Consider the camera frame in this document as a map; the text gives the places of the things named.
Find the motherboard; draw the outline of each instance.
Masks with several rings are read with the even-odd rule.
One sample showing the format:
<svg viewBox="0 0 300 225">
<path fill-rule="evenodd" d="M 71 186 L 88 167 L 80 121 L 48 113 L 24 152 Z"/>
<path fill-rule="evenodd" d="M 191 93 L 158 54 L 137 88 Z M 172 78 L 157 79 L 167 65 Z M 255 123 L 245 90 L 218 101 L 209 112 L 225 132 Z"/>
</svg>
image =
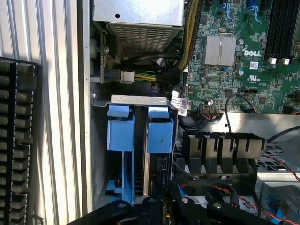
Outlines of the motherboard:
<svg viewBox="0 0 300 225">
<path fill-rule="evenodd" d="M 258 113 L 300 110 L 299 6 L 300 0 L 204 1 L 184 93 L 191 110 L 223 112 L 233 93 Z M 238 98 L 228 106 L 247 108 Z"/>
</svg>

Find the green circuit board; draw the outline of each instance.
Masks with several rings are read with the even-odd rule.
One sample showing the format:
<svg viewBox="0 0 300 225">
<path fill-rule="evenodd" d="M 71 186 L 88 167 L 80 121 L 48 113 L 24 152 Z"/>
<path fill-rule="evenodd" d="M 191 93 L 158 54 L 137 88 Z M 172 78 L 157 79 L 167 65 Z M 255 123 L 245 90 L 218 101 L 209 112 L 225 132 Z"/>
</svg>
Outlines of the green circuit board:
<svg viewBox="0 0 300 225">
<path fill-rule="evenodd" d="M 300 103 L 288 97 L 300 90 L 300 60 L 294 58 L 289 65 L 277 63 L 275 66 L 264 60 L 271 7 L 259 12 L 260 24 L 253 16 L 245 15 L 246 0 L 229 2 L 233 22 L 226 14 L 218 12 L 218 1 L 214 1 L 211 7 L 203 6 L 195 53 L 188 67 L 188 87 L 185 92 L 185 97 L 191 102 L 191 110 L 206 107 L 222 112 L 228 96 L 232 93 L 244 95 L 258 113 L 279 114 L 282 113 L 283 106 L 300 109 Z M 222 34 L 237 37 L 234 66 L 205 65 L 203 58 L 206 37 Z M 243 100 L 234 98 L 228 110 L 242 112 L 245 108 L 248 106 Z"/>
</svg>

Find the white sticker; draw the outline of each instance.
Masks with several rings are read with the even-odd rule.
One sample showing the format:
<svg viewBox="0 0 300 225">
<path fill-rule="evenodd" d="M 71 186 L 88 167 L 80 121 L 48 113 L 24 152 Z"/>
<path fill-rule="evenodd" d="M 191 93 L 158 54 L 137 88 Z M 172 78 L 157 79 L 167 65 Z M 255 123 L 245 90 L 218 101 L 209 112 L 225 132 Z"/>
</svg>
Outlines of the white sticker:
<svg viewBox="0 0 300 225">
<path fill-rule="evenodd" d="M 250 62 L 250 69 L 258 70 L 258 62 Z"/>
<path fill-rule="evenodd" d="M 188 113 L 188 99 L 179 97 L 177 91 L 172 92 L 171 104 L 178 109 L 179 116 L 187 116 Z"/>
<path fill-rule="evenodd" d="M 188 73 L 188 65 L 187 65 L 187 67 L 183 70 L 183 72 Z"/>
<path fill-rule="evenodd" d="M 185 97 L 172 96 L 171 104 L 178 109 L 185 109 L 188 106 L 188 100 Z"/>
<path fill-rule="evenodd" d="M 178 93 L 177 91 L 174 90 L 174 91 L 172 91 L 172 97 L 173 97 L 173 96 L 179 97 L 179 93 Z"/>
<path fill-rule="evenodd" d="M 178 109 L 178 115 L 179 116 L 187 116 L 188 108 L 185 109 Z"/>
</svg>

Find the dell logo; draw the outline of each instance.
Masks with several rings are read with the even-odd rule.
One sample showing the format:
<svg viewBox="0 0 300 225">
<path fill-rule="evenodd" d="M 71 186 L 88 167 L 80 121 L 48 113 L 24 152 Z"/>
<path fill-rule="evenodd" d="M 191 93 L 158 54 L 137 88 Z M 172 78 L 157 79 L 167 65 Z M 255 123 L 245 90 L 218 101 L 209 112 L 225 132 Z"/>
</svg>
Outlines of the dell logo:
<svg viewBox="0 0 300 225">
<path fill-rule="evenodd" d="M 261 57 L 261 52 L 260 51 L 244 51 L 244 56 L 256 56 L 256 57 Z"/>
</svg>

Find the silver heatsink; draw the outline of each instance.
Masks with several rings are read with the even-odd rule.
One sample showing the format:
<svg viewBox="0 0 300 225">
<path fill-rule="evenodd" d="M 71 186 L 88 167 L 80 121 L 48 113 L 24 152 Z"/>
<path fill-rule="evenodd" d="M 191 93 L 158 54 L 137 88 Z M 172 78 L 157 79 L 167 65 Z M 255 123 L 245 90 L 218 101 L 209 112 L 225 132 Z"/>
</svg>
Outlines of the silver heatsink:
<svg viewBox="0 0 300 225">
<path fill-rule="evenodd" d="M 94 0 L 94 21 L 107 22 L 126 54 L 162 51 L 183 26 L 184 0 Z"/>
<path fill-rule="evenodd" d="M 205 43 L 205 65 L 234 65 L 236 36 L 208 35 Z"/>
</svg>

